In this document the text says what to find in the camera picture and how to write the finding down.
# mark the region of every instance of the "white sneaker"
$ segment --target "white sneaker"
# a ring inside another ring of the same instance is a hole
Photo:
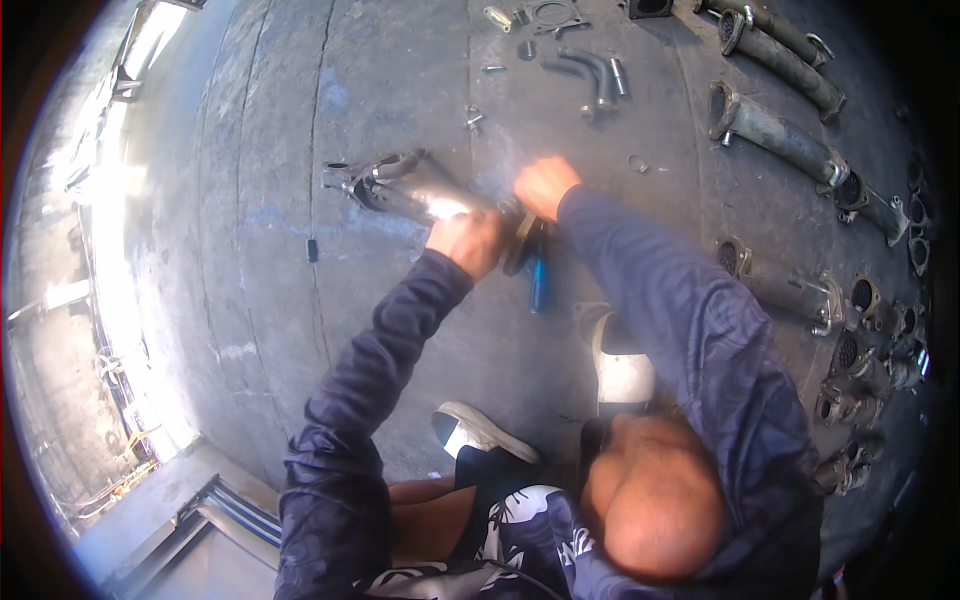
[[[530,445],[509,435],[480,411],[463,402],[444,402],[430,419],[437,439],[446,453],[457,458],[460,448],[472,446],[485,452],[500,446],[531,465],[540,462],[540,454]]]

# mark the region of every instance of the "navy long-sleeve shirt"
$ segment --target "navy long-sleeve shirt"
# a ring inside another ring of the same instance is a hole
[[[558,225],[712,455],[727,527],[692,582],[644,586],[605,561],[565,492],[536,486],[505,499],[501,508],[511,510],[491,511],[478,558],[550,582],[561,597],[807,597],[823,513],[811,481],[818,457],[773,351],[770,318],[701,249],[583,185],[564,196]],[[459,267],[425,251],[308,400],[286,459],[277,598],[389,595],[400,576],[405,587],[394,592],[403,597],[544,593],[489,564],[477,564],[493,573],[483,586],[446,565],[391,571],[390,504],[371,435],[394,410],[426,340],[471,288]]]

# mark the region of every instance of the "left hand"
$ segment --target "left hand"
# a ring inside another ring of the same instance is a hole
[[[434,223],[426,247],[452,260],[477,283],[496,267],[506,242],[500,213],[474,210]]]

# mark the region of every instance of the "hand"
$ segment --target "hand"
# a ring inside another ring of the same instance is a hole
[[[507,239],[495,210],[474,210],[433,224],[426,247],[446,256],[476,283],[496,267]]]
[[[541,158],[520,172],[514,183],[514,194],[535,215],[555,222],[560,201],[577,183],[583,180],[565,158]]]

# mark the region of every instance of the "man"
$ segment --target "man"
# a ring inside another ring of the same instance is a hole
[[[439,222],[306,405],[280,499],[276,597],[808,597],[817,453],[769,317],[699,249],[588,189],[560,157],[526,168],[515,193],[558,224],[685,420],[617,416],[578,502],[530,485],[536,451],[448,402],[432,424],[457,459],[453,480],[388,489],[371,435],[502,250],[495,213]]]

